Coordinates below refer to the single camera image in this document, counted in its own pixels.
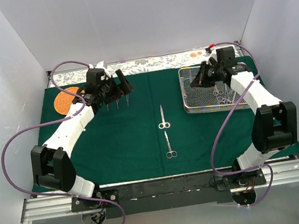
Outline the steel surgical forceps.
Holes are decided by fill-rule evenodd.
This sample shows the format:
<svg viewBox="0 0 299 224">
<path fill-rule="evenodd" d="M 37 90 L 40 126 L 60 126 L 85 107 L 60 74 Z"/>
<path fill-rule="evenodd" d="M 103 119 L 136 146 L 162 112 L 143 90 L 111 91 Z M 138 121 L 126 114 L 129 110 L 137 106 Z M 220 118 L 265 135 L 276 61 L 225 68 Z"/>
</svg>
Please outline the steel surgical forceps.
<svg viewBox="0 0 299 224">
<path fill-rule="evenodd" d="M 212 95 L 219 104 L 235 104 L 240 97 L 237 92 L 231 89 L 227 84 L 216 84 L 213 88 Z"/>
</svg>

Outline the steel surgical scissors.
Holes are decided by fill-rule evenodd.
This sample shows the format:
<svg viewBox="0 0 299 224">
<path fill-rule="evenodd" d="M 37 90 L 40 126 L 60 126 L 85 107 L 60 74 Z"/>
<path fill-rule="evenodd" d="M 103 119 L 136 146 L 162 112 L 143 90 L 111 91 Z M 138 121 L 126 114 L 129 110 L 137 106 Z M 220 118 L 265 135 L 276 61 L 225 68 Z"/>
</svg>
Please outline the steel surgical scissors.
<svg viewBox="0 0 299 224">
<path fill-rule="evenodd" d="M 161 122 L 160 122 L 158 128 L 159 129 L 168 129 L 168 128 L 170 128 L 171 124 L 169 122 L 165 121 L 164 111 L 163 111 L 162 105 L 160 105 L 159 109 L 160 109 L 160 114 L 161 114 Z"/>
<path fill-rule="evenodd" d="M 166 131 L 164 132 L 164 137 L 165 137 L 165 140 L 166 140 L 167 146 L 168 146 L 168 152 L 166 153 L 166 157 L 168 159 L 177 157 L 178 153 L 175 150 L 172 149 L 170 141 L 169 141 L 169 137 L 168 137 L 168 134 L 167 134 Z"/>
</svg>

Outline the floral patterned table mat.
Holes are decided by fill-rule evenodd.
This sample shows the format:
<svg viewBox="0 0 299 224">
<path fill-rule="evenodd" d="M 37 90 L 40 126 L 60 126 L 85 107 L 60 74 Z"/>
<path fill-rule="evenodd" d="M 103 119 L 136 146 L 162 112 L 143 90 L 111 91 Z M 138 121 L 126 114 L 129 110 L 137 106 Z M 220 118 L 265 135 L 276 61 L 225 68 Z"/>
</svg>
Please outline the floral patterned table mat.
<svg viewBox="0 0 299 224">
<path fill-rule="evenodd" d="M 210 55 L 204 49 L 179 52 L 177 54 L 148 57 L 139 60 L 132 60 L 124 63 L 113 63 L 107 66 L 107 73 L 116 76 L 115 71 L 121 70 L 125 76 L 160 71 L 164 69 L 196 66 L 202 61 L 207 61 Z M 55 83 L 62 87 L 71 84 L 78 84 L 86 81 L 87 69 L 61 72 L 54 75 Z"/>
</svg>

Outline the green surgical cloth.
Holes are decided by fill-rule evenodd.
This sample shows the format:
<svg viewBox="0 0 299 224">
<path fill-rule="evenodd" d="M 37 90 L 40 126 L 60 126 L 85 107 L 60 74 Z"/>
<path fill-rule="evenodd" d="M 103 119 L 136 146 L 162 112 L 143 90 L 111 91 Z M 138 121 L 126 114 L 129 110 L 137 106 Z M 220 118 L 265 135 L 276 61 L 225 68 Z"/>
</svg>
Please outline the green surgical cloth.
<svg viewBox="0 0 299 224">
<path fill-rule="evenodd" d="M 76 142 L 76 173 L 100 185 L 230 166 L 251 144 L 251 109 L 189 114 L 183 108 L 177 69 L 127 76 L 134 90 L 99 109 Z M 160 105 L 168 129 L 159 129 Z M 178 153 L 168 159 L 167 132 Z"/>
</svg>

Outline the round woven bamboo tray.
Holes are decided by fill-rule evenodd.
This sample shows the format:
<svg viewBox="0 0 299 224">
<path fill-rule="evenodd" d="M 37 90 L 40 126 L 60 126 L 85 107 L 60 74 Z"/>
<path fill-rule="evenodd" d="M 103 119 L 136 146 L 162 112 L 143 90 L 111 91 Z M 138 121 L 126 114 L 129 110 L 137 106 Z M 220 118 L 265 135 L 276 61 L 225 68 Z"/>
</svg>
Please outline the round woven bamboo tray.
<svg viewBox="0 0 299 224">
<path fill-rule="evenodd" d="M 66 92 L 59 92 L 53 104 L 55 111 L 61 115 L 67 115 L 73 100 L 73 95 L 69 95 Z"/>
</svg>

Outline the metal mesh instrument tray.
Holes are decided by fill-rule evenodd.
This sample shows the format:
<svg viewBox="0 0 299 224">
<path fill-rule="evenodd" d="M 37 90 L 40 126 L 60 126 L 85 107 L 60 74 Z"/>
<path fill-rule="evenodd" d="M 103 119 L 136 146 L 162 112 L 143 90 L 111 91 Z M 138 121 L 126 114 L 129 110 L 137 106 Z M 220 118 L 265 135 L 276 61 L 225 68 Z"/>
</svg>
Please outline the metal mesh instrument tray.
<svg viewBox="0 0 299 224">
<path fill-rule="evenodd" d="M 184 110 L 189 114 L 215 113 L 231 110 L 234 104 L 219 104 L 216 98 L 212 95 L 214 86 L 216 84 L 224 84 L 223 82 L 216 82 L 213 87 L 209 88 L 190 87 L 190 84 L 196 77 L 199 69 L 199 66 L 192 66 L 182 67 L 178 71 Z"/>
</svg>

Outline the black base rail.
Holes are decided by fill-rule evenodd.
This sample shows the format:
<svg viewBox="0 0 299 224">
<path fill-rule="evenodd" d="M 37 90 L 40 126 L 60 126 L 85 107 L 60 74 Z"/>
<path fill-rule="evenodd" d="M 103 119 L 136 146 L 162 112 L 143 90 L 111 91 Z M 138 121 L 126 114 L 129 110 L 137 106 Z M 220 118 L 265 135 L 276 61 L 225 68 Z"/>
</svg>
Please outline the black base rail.
<svg viewBox="0 0 299 224">
<path fill-rule="evenodd" d="M 112 219 L 121 216 L 119 205 L 126 215 L 133 215 L 210 202 L 231 202 L 232 190 L 264 184 L 266 179 L 261 170 L 232 176 L 207 170 L 105 185 L 94 195 L 94 201 L 73 197 L 71 211 L 95 213 L 104 210 L 106 217 Z"/>
</svg>

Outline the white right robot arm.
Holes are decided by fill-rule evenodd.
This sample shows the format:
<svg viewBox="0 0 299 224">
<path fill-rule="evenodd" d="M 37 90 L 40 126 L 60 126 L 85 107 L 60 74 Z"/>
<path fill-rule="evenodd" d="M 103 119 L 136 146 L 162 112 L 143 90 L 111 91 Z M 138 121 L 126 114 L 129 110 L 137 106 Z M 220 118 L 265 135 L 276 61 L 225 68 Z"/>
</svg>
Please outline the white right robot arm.
<svg viewBox="0 0 299 224">
<path fill-rule="evenodd" d="M 230 172 L 219 175 L 238 186 L 246 186 L 258 176 L 267 159 L 297 142 L 297 108 L 272 95 L 259 80 L 259 75 L 238 63 L 233 44 L 206 48 L 209 59 L 202 62 L 190 86 L 209 88 L 223 82 L 244 100 L 254 114 L 252 143 L 236 158 Z"/>
</svg>

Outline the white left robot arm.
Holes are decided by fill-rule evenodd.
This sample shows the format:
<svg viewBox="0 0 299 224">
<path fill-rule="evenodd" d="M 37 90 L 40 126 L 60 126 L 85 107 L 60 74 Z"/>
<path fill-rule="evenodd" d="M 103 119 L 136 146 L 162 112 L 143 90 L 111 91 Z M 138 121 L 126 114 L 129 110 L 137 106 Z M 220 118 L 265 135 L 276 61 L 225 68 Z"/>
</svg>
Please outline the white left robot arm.
<svg viewBox="0 0 299 224">
<path fill-rule="evenodd" d="M 99 109 L 133 91 L 133 86 L 121 70 L 116 70 L 119 82 L 107 74 L 104 67 L 90 68 L 86 83 L 73 94 L 68 114 L 54 134 L 42 146 L 31 150 L 34 183 L 47 189 L 82 196 L 83 203 L 96 209 L 102 203 L 94 182 L 80 177 L 71 162 L 72 150 L 87 125 Z"/>
</svg>

